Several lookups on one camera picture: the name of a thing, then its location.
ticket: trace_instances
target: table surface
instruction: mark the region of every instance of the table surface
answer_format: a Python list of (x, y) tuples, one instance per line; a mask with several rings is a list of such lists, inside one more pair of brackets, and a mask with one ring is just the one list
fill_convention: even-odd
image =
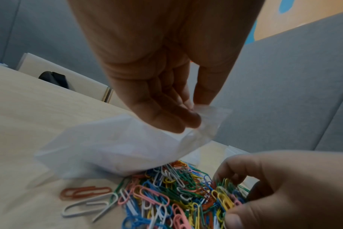
[[(60, 180), (33, 155), (66, 128), (124, 113), (130, 112), (0, 66), (0, 229), (120, 228), (122, 208), (95, 224), (92, 215), (65, 219), (61, 210), (71, 202), (58, 195), (70, 187), (114, 189), (121, 178)], [(203, 146), (199, 169), (212, 176), (225, 148)]]

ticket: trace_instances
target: gray fabric panel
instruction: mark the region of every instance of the gray fabric panel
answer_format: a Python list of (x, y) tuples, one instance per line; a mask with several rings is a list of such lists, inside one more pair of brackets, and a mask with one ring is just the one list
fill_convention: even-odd
[(343, 152), (343, 102), (318, 143), (316, 150)]
[(0, 61), (6, 48), (14, 16), (20, 0), (0, 0)]
[(29, 52), (108, 85), (66, 0), (22, 0), (4, 62), (16, 68)]
[[(189, 86), (196, 83), (192, 66)], [(244, 46), (214, 106), (215, 140), (248, 152), (314, 149), (343, 100), (343, 14)]]

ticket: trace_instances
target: pile of paper clips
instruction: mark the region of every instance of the pile of paper clips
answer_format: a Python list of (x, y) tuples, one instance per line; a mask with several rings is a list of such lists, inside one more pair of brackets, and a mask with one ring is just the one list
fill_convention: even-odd
[[(245, 203), (245, 195), (249, 192), (242, 186), (235, 187), (229, 179), (214, 182), (208, 174), (182, 161), (127, 177), (114, 192), (108, 187), (99, 189), (106, 192), (91, 193), (97, 196), (67, 206), (62, 216), (98, 212), (92, 220), (95, 222), (118, 204), (125, 207), (127, 214), (122, 223), (123, 229), (142, 225), (148, 225), (149, 229), (223, 229), (224, 213)], [(106, 197), (110, 200), (98, 201)], [(78, 213), (66, 212), (80, 204), (104, 206)]]

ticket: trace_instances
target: black object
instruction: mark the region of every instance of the black object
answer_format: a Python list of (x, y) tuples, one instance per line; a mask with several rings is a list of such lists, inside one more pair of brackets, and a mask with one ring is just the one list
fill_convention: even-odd
[(57, 72), (44, 72), (40, 75), (39, 79), (69, 89), (69, 84), (67, 83), (66, 76)]

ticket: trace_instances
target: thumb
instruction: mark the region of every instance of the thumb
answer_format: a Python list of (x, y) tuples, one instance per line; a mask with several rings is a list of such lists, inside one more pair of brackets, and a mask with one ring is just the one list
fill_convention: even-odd
[(226, 229), (298, 228), (298, 214), (291, 203), (276, 194), (230, 209)]

